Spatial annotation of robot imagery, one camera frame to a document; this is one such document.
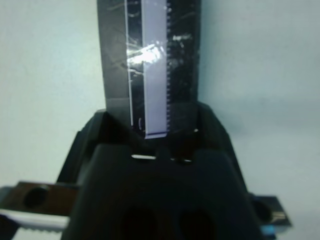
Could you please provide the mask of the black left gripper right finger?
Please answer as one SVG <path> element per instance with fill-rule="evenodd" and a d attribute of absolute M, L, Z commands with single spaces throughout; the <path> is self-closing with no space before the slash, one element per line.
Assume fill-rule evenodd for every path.
<path fill-rule="evenodd" d="M 233 148 L 231 138 L 213 110 L 205 103 L 197 104 L 197 128 L 205 148 L 217 150 L 227 155 L 243 189 L 247 191 L 245 179 Z"/>

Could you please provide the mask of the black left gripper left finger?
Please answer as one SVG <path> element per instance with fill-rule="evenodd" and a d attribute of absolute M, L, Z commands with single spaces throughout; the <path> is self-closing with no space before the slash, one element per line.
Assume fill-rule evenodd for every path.
<path fill-rule="evenodd" d="M 97 111 L 77 132 L 57 178 L 59 184 L 80 185 L 99 144 L 126 144 L 131 129 L 105 110 Z"/>

